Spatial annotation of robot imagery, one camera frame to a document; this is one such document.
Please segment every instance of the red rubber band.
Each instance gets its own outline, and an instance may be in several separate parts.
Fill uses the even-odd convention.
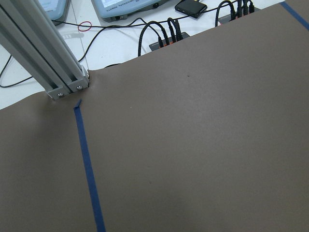
[[[83,23],[89,23],[90,26],[89,26],[86,30],[81,30],[79,27],[80,27]],[[78,29],[79,31],[81,31],[81,32],[85,32],[85,31],[89,31],[89,30],[91,29],[91,27],[92,27],[92,23],[91,23],[90,21],[84,21],[84,22],[81,22],[81,23],[78,25],[77,29]]]

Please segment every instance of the power adapter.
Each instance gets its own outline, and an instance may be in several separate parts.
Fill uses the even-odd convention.
[[[182,0],[175,6],[175,10],[193,18],[198,18],[202,11],[207,9],[207,5],[198,0]]]

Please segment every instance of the blue tape strip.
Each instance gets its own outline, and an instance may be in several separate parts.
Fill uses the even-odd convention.
[[[76,123],[77,123],[79,141],[80,141],[81,149],[82,149],[82,155],[83,155],[84,167],[86,171],[88,188],[89,188],[89,193],[90,193],[90,198],[91,198],[91,203],[92,203],[92,209],[93,209],[93,214],[94,214],[96,225],[97,225],[97,232],[106,232],[104,221],[103,221],[102,210],[100,206],[100,201],[98,198],[98,190],[96,186],[96,181],[95,181],[95,177],[94,177],[92,166],[91,166],[91,160],[90,160],[90,155],[89,155],[89,150],[88,150],[88,145],[87,145],[87,140],[86,140],[86,133],[84,129],[83,117],[82,117],[82,112],[80,108],[81,102],[82,100],[79,100],[76,106],[74,107],[74,113],[75,113],[75,118],[76,118]]]
[[[307,30],[309,30],[309,23],[300,16],[292,7],[290,7],[286,2],[280,2],[280,4],[287,10],[298,22],[300,22]]]

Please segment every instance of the metal post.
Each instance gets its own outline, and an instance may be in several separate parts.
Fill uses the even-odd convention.
[[[86,70],[37,0],[0,0],[0,41],[53,99],[89,86]]]

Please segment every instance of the blue tape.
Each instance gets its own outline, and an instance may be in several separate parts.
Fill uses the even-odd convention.
[[[104,221],[103,221],[102,210],[100,206],[100,201],[98,198],[98,190],[96,186],[96,181],[95,181],[95,177],[94,177],[92,166],[91,166],[91,160],[90,160],[90,155],[89,155],[89,150],[88,150],[88,145],[87,145],[87,140],[86,140],[86,133],[84,129],[83,117],[82,117],[82,112],[80,108],[81,102],[82,100],[79,100],[76,106],[74,107],[74,113],[75,113],[75,118],[76,118],[76,123],[77,123],[79,141],[80,141],[81,149],[82,149],[82,155],[83,155],[84,167],[86,171],[88,188],[89,188],[89,193],[90,193],[90,198],[91,198],[91,203],[92,203],[92,209],[93,209],[93,214],[94,214],[96,225],[97,225],[97,232],[106,232]]]
[[[292,7],[286,2],[280,2],[280,4],[287,10],[298,22],[300,22],[307,30],[309,30],[309,23],[300,16]]]

